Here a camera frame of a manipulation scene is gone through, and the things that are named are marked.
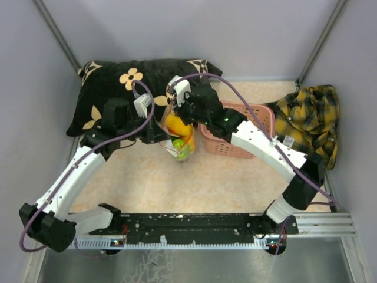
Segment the orange fruit toy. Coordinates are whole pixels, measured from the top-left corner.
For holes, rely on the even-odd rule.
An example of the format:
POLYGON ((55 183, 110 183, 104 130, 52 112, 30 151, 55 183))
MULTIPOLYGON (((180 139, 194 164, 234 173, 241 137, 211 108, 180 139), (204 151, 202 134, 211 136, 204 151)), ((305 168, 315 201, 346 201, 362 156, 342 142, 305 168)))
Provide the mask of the orange fruit toy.
POLYGON ((181 118, 173 114, 167 115, 165 122, 168 133, 173 136, 188 136, 192 131, 191 126, 185 125, 181 118))

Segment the yellow mango toy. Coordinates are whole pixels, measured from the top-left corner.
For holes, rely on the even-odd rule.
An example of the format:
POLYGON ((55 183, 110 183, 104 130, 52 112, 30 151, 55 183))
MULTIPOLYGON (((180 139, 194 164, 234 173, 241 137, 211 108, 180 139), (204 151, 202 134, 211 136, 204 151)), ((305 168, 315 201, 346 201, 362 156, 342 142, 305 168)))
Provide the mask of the yellow mango toy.
POLYGON ((196 149, 194 130, 192 130, 191 133, 185 137, 185 141, 189 145, 190 151, 194 152, 196 149))

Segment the clear zip top bag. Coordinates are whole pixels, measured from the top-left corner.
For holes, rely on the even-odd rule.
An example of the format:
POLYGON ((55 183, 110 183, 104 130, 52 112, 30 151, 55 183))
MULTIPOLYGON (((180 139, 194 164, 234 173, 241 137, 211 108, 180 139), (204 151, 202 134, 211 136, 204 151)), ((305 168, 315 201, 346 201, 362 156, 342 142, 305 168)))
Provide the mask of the clear zip top bag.
POLYGON ((172 102, 168 100, 160 127, 166 132, 166 140, 159 145, 167 150, 178 162, 189 159, 196 149, 193 124, 185 125, 173 111, 172 102))

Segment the green custard apple toy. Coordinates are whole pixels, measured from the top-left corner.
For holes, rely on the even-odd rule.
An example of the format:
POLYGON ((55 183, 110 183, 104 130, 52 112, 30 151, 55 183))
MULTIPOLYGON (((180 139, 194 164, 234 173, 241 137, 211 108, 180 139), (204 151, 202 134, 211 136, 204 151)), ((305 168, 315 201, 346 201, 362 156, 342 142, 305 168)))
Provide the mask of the green custard apple toy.
POLYGON ((182 139, 173 140, 173 148, 177 153, 177 160, 184 160, 191 154, 190 145, 182 139))

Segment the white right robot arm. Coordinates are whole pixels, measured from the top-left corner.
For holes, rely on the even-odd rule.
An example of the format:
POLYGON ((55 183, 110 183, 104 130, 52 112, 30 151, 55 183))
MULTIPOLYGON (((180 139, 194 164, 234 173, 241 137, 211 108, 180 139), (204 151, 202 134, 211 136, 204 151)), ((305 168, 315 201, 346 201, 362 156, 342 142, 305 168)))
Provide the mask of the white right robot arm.
POLYGON ((216 138, 264 161, 288 183, 286 189, 252 222, 257 234, 277 233, 284 221, 307 209, 323 184, 322 161, 295 151, 272 138, 246 112, 219 100, 209 85, 171 87, 173 109, 185 124, 206 126, 216 138))

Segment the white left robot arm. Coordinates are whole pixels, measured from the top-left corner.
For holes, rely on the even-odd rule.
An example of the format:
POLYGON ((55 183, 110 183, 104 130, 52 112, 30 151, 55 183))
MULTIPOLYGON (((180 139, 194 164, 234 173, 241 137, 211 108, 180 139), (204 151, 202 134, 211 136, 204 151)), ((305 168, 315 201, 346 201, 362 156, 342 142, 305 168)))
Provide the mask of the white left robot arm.
POLYGON ((101 117, 88 129, 72 160, 55 183, 34 204, 24 203, 19 216, 24 225, 20 239, 23 251, 26 236, 55 252, 66 250, 78 237, 105 229, 115 234, 123 226, 121 211, 106 203, 70 214, 70 209, 91 176, 121 147, 121 141, 140 140, 153 144, 167 139, 154 113, 162 103, 143 94, 132 102, 112 98, 101 117))

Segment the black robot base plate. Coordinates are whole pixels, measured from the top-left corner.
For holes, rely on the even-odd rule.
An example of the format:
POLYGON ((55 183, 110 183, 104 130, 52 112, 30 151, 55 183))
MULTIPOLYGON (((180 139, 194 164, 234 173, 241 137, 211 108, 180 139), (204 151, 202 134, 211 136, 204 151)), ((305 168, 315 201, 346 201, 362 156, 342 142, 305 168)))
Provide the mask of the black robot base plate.
POLYGON ((253 243, 254 237, 278 235, 282 225, 289 235, 297 235, 295 217, 276 224, 265 214, 205 213, 205 214, 122 214, 107 228, 90 235, 125 236, 129 244, 159 243, 164 236, 168 244, 234 244, 253 243))

